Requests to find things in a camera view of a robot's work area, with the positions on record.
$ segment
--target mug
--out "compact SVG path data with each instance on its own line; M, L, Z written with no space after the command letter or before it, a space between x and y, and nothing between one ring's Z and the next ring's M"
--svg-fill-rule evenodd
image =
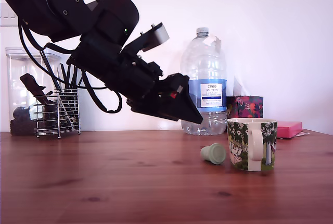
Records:
M262 118L227 119L232 164L242 170L273 169L277 121Z

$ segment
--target water bottle label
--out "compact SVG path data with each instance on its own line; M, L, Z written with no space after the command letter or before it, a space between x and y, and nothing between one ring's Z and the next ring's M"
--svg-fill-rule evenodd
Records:
M199 112L226 111L225 79L200 79L189 81L189 93Z

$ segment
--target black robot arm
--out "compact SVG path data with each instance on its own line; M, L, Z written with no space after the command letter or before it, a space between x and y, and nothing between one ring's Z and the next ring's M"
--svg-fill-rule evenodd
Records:
M149 31L124 46L139 21L138 10L131 0L95 0L89 4L83 0L6 1L35 48L42 52L48 47L71 55L67 63L82 70L85 88L103 111L115 113L107 111L98 100L86 71L103 81L108 89L127 97L127 104L134 112L202 122L189 96L189 77L176 73L160 80L163 76L160 67L155 62L146 63L138 55L140 50L148 51L169 38L162 23L152 25ZM40 47L30 30L48 36L52 42L79 35L81 42L72 51L53 43Z

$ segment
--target wire utensil holder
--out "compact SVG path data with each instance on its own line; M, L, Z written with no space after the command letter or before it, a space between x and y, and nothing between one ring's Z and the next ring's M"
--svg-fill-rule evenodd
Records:
M61 138L62 133L80 132L79 93L77 89L57 89L52 95L35 96L37 99L35 134L57 134Z

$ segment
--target plastic water bottle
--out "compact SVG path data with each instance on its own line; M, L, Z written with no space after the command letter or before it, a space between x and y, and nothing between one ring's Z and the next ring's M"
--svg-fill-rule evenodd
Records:
M182 120L187 134L218 135L226 129L226 63L221 40L198 28L197 37L181 60L182 74L189 76L189 93L203 117L201 124Z

